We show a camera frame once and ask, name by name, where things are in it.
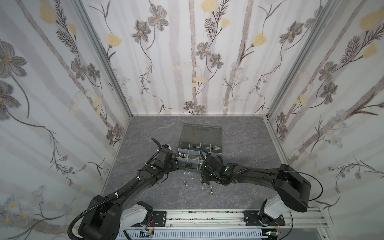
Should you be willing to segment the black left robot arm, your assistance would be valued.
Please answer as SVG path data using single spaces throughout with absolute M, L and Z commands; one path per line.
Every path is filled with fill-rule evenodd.
M 119 190 L 103 197 L 95 196 L 86 210 L 75 217 L 68 226 L 71 240 L 114 240 L 122 231 L 121 216 L 127 204 L 136 195 L 154 186 L 165 175 L 176 171 L 177 157 L 168 145 L 161 145 L 152 138 L 158 149 L 137 171 L 137 176 Z

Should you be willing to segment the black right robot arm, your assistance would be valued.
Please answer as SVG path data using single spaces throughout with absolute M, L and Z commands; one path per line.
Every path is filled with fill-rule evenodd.
M 266 187 L 277 195 L 264 200 L 257 213 L 261 225 L 266 226 L 289 211 L 307 212 L 312 185 L 289 165 L 273 169 L 245 167 L 235 163 L 224 164 L 221 157 L 200 151 L 204 183 L 216 182 L 223 186 L 244 183 Z

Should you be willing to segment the grey plastic organizer box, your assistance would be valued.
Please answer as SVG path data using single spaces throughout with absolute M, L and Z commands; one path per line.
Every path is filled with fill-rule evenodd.
M 180 170 L 199 171 L 203 166 L 200 151 L 211 154 L 223 154 L 223 129 L 219 126 L 184 124 L 178 146 L 178 164 Z

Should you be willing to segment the aluminium front rail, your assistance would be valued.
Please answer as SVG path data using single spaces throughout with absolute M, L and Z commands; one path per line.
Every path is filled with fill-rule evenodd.
M 165 227 L 146 228 L 146 224 L 134 225 L 132 229 L 250 229 L 263 227 L 247 227 L 244 222 L 244 211 L 258 209 L 221 209 L 221 210 L 154 210 L 166 211 L 167 220 Z M 283 213 L 285 226 L 267 227 L 278 231 L 289 229 L 325 229 L 328 224 L 319 209 L 309 209 L 305 213 L 290 211 Z

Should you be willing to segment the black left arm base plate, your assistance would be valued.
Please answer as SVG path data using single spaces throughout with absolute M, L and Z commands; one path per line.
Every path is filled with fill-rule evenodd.
M 151 218 L 149 222 L 145 225 L 146 228 L 157 228 L 157 227 L 165 227 L 167 220 L 167 212 L 166 211 L 154 211 L 149 215 Z

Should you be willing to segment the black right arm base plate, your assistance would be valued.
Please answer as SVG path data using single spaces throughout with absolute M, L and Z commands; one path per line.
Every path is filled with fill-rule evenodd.
M 244 222 L 247 227 L 277 227 L 285 226 L 285 220 L 282 215 L 277 219 L 272 219 L 268 215 L 260 215 L 259 210 L 256 211 L 244 211 Z

